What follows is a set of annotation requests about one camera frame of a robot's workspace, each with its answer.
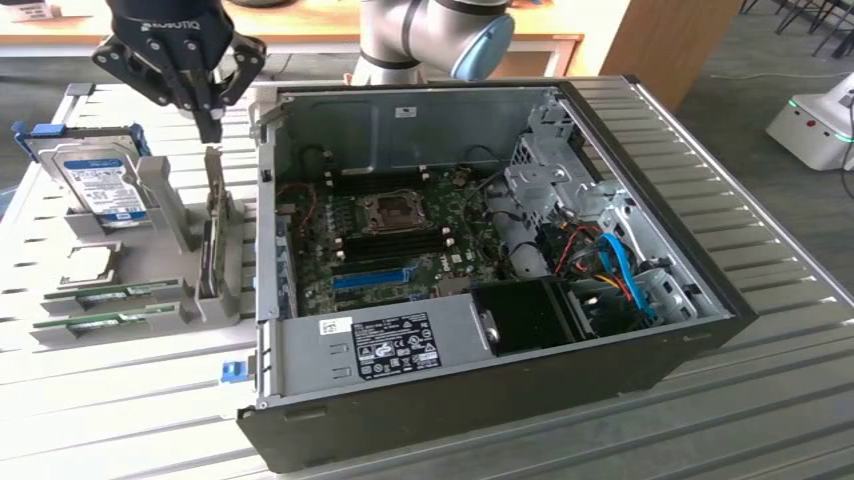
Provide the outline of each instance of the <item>wooden desk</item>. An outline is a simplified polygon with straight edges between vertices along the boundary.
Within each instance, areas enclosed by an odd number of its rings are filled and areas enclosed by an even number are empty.
[[[88,56],[109,33],[104,0],[53,0],[65,15],[10,24],[0,20],[0,57]],[[356,53],[357,0],[299,0],[247,9],[225,3],[237,31],[271,53]],[[675,108],[718,44],[738,0],[552,0],[514,8],[516,33],[495,76],[635,74]]]

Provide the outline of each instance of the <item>blue hard drive label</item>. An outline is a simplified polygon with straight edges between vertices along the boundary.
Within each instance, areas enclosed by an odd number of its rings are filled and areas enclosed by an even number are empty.
[[[145,217],[145,204],[136,187],[128,183],[121,160],[68,160],[65,177],[89,211],[107,220],[133,221]]]

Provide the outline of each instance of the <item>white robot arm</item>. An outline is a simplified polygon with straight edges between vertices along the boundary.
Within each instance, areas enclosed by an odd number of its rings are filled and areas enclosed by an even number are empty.
[[[483,80],[512,39],[506,10],[506,0],[363,0],[352,84],[421,83],[421,63],[459,80]]]

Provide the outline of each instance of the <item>motherboard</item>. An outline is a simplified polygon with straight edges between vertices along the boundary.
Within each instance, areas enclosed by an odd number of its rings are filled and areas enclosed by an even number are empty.
[[[280,185],[300,316],[459,294],[511,274],[481,177],[457,166]]]

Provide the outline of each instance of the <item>metal table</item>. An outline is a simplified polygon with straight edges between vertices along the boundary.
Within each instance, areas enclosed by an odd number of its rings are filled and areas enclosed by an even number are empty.
[[[854,303],[647,91],[622,77],[572,83],[762,314],[648,392],[281,478],[838,478],[854,473]],[[54,122],[135,119],[172,161],[185,203],[207,194],[195,128],[125,87],[67,96]],[[227,116],[223,164],[255,196],[245,104]],[[56,189],[26,173],[0,226],[0,478],[272,478],[216,385],[253,325],[40,351],[25,331],[38,272],[71,242]],[[245,294],[253,311],[251,219]]]

